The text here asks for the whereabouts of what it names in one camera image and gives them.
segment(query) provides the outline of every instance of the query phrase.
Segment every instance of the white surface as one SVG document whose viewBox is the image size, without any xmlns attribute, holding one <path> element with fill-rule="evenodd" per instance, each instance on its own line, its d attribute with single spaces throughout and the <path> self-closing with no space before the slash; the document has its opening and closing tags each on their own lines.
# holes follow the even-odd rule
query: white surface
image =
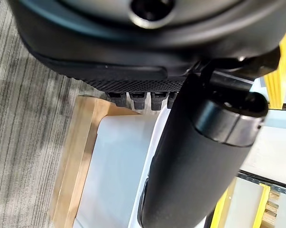
<svg viewBox="0 0 286 228">
<path fill-rule="evenodd" d="M 155 116 L 146 115 L 101 121 L 76 225 L 128 226 L 155 121 Z"/>
<path fill-rule="evenodd" d="M 279 209 L 277 211 L 277 218 L 275 228 L 286 228 L 286 195 L 281 194 L 278 201 Z"/>
<path fill-rule="evenodd" d="M 237 178 L 224 228 L 253 226 L 263 187 Z"/>
<path fill-rule="evenodd" d="M 286 184 L 286 129 L 263 127 L 241 169 Z"/>
<path fill-rule="evenodd" d="M 83 228 L 77 218 L 74 220 L 73 228 Z"/>
</svg>

